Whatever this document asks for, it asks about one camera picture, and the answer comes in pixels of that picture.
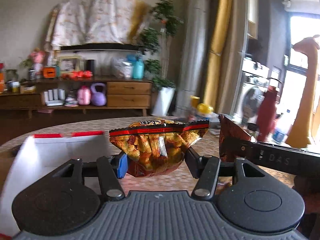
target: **open cardboard box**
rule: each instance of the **open cardboard box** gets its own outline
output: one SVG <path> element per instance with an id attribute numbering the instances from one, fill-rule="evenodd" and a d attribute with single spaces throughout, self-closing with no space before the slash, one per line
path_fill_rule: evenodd
<path id="1" fill-rule="evenodd" d="M 110 155 L 103 131 L 35 134 L 21 146 L 4 183 L 0 198 L 0 234 L 14 236 L 20 230 L 11 212 L 15 196 L 70 159 L 95 162 Z"/>

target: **metal screw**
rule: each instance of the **metal screw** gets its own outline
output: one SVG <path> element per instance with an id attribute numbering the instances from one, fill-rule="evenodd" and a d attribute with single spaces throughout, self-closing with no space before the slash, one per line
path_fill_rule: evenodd
<path id="1" fill-rule="evenodd" d="M 107 196 L 109 197 L 121 197 L 122 191 L 119 189 L 109 189 L 107 191 Z"/>
<path id="2" fill-rule="evenodd" d="M 198 188 L 195 190 L 195 194 L 198 196 L 198 197 L 207 197 L 210 195 L 210 191 L 207 190 L 207 189 L 204 189 L 204 188 Z"/>

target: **giraffe figurine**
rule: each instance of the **giraffe figurine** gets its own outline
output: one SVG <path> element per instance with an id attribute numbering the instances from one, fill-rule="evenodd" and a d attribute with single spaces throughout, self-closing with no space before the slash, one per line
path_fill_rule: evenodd
<path id="1" fill-rule="evenodd" d="M 294 148 L 305 148 L 308 144 L 314 144 L 312 135 L 313 130 L 317 130 L 320 123 L 320 108 L 316 115 L 318 118 L 313 120 L 313 102 L 315 98 L 316 82 L 318 80 L 318 50 L 320 49 L 319 44 L 315 41 L 315 38 L 320 35 L 313 37 L 304 38 L 302 41 L 294 44 L 293 49 L 297 52 L 301 52 L 308 57 L 308 69 L 306 84 L 303 90 L 300 107 L 297 113 L 297 117 L 293 123 L 289 136 L 286 143 Z"/>

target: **round table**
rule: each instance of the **round table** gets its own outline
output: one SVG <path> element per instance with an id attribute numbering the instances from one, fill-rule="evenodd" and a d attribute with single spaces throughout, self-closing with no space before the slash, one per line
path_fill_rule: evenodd
<path id="1" fill-rule="evenodd" d="M 97 131 L 104 130 L 106 140 L 109 141 L 109 130 L 124 128 L 129 124 L 138 121 L 152 120 L 153 117 L 128 117 L 128 118 L 113 118 L 103 120 L 93 120 L 85 122 L 76 122 L 63 124 L 53 127 L 48 127 L 33 131 L 21 135 L 15 139 L 12 139 L 0 147 L 0 191 L 2 188 L 1 181 L 4 182 L 5 176 L 12 164 L 13 157 L 11 157 L 11 151 L 13 147 L 23 143 L 23 141 L 32 134 L 41 133 L 61 133 L 64 136 L 70 135 L 72 132 L 81 131 Z M 118 154 L 120 150 L 113 146 L 111 143 L 111 154 Z M 219 156 L 219 142 L 218 137 L 211 135 L 209 132 L 203 139 L 199 140 L 192 146 L 200 155 L 214 155 Z M 268 168 L 263 168 L 265 171 L 287 184 L 289 187 L 293 186 L 293 175 L 286 174 L 279 171 L 274 171 Z M 151 177 L 151 178 L 135 178 L 129 174 L 120 180 L 123 190 L 127 194 L 130 190 L 148 190 L 148 191 L 169 191 L 169 190 L 187 190 L 192 192 L 197 180 L 194 179 L 185 164 L 183 162 L 179 168 L 168 175 Z"/>

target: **wooden floor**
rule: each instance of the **wooden floor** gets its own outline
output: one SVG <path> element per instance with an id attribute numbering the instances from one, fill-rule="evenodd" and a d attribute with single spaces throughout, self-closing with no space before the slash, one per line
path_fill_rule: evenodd
<path id="1" fill-rule="evenodd" d="M 140 109 L 117 110 L 55 110 L 51 115 L 32 112 L 32 118 L 28 118 L 27 110 L 0 110 L 0 145 L 34 130 L 72 122 L 89 120 L 142 116 Z"/>

